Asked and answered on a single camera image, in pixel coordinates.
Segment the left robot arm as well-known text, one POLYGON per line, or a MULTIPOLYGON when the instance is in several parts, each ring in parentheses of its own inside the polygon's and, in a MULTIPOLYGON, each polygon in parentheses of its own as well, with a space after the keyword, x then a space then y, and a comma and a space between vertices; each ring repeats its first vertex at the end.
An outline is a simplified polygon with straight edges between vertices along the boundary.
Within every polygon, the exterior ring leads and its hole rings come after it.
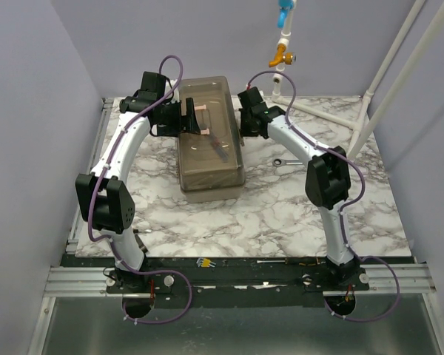
POLYGON ((161 137, 201 131, 193 102, 187 100, 188 107, 183 109, 177 89, 178 83, 161 72, 144 72, 140 88, 120 102, 118 124, 102 157, 89 173, 75 180, 88 238, 110 247, 115 267, 125 271, 124 284, 134 292, 149 285, 149 274, 141 268, 145 253, 132 230, 135 202, 127 188, 135 156, 153 128, 161 137))

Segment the taupe plastic tool box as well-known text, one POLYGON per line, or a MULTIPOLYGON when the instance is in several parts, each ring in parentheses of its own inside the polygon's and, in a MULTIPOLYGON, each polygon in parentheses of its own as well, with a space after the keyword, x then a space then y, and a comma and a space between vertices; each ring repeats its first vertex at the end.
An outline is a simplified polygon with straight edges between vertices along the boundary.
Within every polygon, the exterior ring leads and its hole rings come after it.
POLYGON ((182 80, 179 98, 193 98, 201 134, 182 133, 177 140, 181 192, 189 203, 237 199, 246 177, 240 135, 228 81, 223 76, 182 80), (224 163, 208 136, 215 135, 229 159, 224 163))

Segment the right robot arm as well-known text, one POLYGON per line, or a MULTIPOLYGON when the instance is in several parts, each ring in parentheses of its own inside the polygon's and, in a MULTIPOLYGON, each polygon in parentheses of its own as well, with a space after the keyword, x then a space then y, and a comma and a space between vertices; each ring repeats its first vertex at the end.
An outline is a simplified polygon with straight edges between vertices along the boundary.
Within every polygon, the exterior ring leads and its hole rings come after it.
POLYGON ((359 269, 343 215, 343 205, 351 188, 345 150, 340 146, 330 148, 315 140, 290 121, 287 111, 267 106, 257 87, 239 93, 238 99, 241 134, 271 138, 307 168, 305 192, 318 207, 326 237, 326 282, 336 290, 345 288, 359 269))

